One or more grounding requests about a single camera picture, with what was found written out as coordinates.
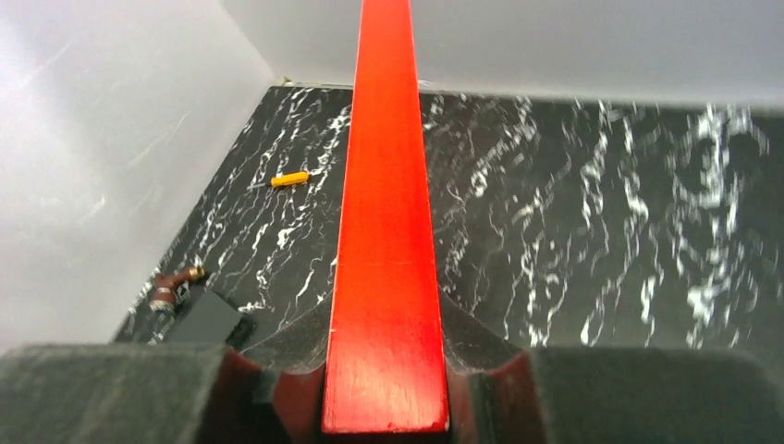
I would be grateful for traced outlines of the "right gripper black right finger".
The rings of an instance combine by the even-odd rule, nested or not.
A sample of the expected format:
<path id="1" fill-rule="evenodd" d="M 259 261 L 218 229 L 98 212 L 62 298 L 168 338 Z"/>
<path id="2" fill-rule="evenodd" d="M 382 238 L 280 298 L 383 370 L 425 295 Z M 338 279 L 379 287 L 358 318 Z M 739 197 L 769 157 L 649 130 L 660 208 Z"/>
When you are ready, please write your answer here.
<path id="1" fill-rule="evenodd" d="M 523 349 L 440 300 L 455 443 L 779 443 L 783 387 L 734 351 Z"/>

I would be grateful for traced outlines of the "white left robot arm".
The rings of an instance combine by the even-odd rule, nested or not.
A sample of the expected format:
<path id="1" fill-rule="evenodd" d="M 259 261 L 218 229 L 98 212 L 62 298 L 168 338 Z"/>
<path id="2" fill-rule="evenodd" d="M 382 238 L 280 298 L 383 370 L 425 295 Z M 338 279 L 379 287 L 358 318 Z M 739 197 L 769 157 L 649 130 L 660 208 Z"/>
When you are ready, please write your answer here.
<path id="1" fill-rule="evenodd" d="M 223 342 L 239 350 L 256 328 L 248 314 L 229 298 L 207 288 L 197 289 L 185 311 L 165 334 L 164 342 Z"/>

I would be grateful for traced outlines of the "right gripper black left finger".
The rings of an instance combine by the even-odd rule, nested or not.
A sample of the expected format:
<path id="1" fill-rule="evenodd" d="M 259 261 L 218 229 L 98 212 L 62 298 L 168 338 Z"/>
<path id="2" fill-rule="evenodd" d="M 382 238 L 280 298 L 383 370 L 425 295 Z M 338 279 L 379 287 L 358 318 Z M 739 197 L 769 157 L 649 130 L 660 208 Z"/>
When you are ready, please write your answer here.
<path id="1" fill-rule="evenodd" d="M 246 351 L 38 344 L 1 359 L 5 443 L 315 443 L 329 302 Z"/>

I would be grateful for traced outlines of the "red picture frame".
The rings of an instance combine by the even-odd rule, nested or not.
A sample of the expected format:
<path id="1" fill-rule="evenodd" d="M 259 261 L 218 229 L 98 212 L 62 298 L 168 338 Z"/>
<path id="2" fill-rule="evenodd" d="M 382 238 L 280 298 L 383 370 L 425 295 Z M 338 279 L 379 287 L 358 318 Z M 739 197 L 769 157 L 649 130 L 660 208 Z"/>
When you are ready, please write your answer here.
<path id="1" fill-rule="evenodd" d="M 444 443 L 449 410 L 411 7 L 361 5 L 322 431 Z"/>

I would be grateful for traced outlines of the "yellow handled screwdriver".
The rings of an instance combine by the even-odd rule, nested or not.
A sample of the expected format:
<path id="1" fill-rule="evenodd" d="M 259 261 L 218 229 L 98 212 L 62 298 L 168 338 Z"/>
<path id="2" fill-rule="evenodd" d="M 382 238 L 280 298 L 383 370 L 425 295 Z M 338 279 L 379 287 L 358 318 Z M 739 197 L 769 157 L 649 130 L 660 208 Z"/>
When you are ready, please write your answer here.
<path id="1" fill-rule="evenodd" d="M 306 183 L 312 174 L 307 171 L 298 171 L 294 173 L 285 174 L 282 176 L 273 177 L 265 183 L 254 184 L 249 187 L 250 190 L 258 188 L 278 189 L 288 186 Z"/>

